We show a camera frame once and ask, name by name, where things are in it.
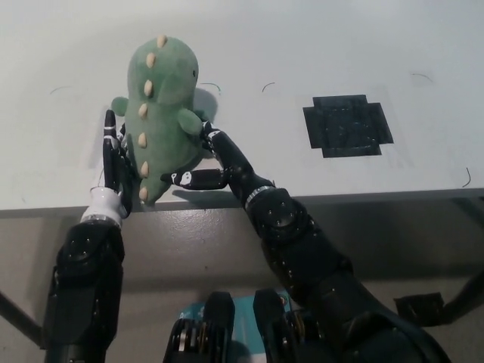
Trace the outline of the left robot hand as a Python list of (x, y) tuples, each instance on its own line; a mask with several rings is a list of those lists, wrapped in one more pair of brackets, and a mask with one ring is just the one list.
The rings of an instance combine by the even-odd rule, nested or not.
[(116, 116), (106, 110), (103, 127), (101, 170), (95, 176), (90, 203), (81, 223), (107, 222), (121, 228), (132, 211), (131, 164), (122, 146), (123, 134), (116, 127)]

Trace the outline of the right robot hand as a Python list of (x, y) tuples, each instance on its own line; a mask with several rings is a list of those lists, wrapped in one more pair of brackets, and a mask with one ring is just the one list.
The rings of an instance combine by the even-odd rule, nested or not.
[(239, 147), (211, 122), (202, 123), (200, 140), (202, 146), (219, 161), (220, 167), (165, 173), (160, 176), (162, 182), (189, 191), (213, 191), (229, 187), (243, 205), (257, 194), (275, 187), (271, 181), (255, 173)]

